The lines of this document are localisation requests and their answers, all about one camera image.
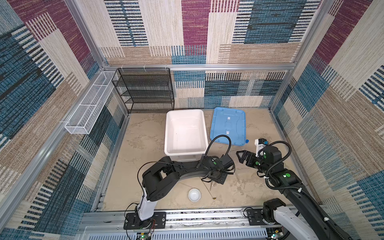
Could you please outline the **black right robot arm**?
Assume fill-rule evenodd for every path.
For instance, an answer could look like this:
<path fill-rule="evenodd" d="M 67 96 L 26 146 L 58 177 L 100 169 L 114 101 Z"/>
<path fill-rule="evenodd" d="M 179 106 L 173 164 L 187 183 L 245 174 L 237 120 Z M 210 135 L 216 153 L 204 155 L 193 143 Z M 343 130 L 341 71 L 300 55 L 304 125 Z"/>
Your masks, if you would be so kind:
<path fill-rule="evenodd" d="M 284 195 L 303 216 L 302 220 L 299 219 L 283 201 L 272 199 L 264 202 L 264 221 L 268 224 L 279 223 L 298 240 L 350 240 L 352 237 L 323 210 L 301 179 L 284 167 L 284 161 L 292 153 L 291 145 L 280 141 L 288 147 L 287 154 L 282 156 L 276 147 L 277 141 L 268 143 L 260 139 L 257 142 L 256 153 L 246 150 L 236 152 L 239 162 L 261 173 L 266 186 Z"/>

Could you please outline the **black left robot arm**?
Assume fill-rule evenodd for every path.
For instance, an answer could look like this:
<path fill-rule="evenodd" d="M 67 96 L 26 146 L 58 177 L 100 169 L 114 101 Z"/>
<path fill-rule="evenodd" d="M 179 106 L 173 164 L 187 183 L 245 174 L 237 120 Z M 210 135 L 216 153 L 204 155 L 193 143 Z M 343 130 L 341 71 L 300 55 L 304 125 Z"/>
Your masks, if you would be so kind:
<path fill-rule="evenodd" d="M 209 156 L 212 144 L 219 138 L 229 141 L 227 151 L 220 158 Z M 198 161 L 178 162 L 170 157 L 163 157 L 148 168 L 140 178 L 137 175 L 143 196 L 136 208 L 141 221 L 151 219 L 155 212 L 157 202 L 164 198 L 180 181 L 189 178 L 201 178 L 202 182 L 216 182 L 223 185 L 228 175 L 236 171 L 234 160 L 229 156 L 232 141 L 227 135 L 215 137 L 208 145 L 207 150 Z"/>

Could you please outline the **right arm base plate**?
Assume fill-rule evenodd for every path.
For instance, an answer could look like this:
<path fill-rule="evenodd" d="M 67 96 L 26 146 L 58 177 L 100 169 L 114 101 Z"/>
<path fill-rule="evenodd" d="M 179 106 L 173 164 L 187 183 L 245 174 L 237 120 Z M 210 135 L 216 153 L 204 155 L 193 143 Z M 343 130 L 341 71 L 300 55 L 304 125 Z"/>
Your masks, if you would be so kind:
<path fill-rule="evenodd" d="M 267 225 L 278 225 L 276 222 L 268 222 L 263 217 L 262 209 L 245 209 L 245 216 L 248 218 L 250 226 L 267 226 Z"/>

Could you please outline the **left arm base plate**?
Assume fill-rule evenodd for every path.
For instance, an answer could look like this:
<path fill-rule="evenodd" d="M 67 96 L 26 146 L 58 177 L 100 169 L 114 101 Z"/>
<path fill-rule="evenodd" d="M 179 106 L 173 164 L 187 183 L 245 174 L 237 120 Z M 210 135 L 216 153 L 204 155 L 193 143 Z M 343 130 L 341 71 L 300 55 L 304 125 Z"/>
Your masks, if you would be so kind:
<path fill-rule="evenodd" d="M 124 230 L 149 230 L 164 229 L 166 225 L 167 213 L 155 212 L 147 220 L 141 220 L 138 213 L 127 213 L 125 215 Z"/>

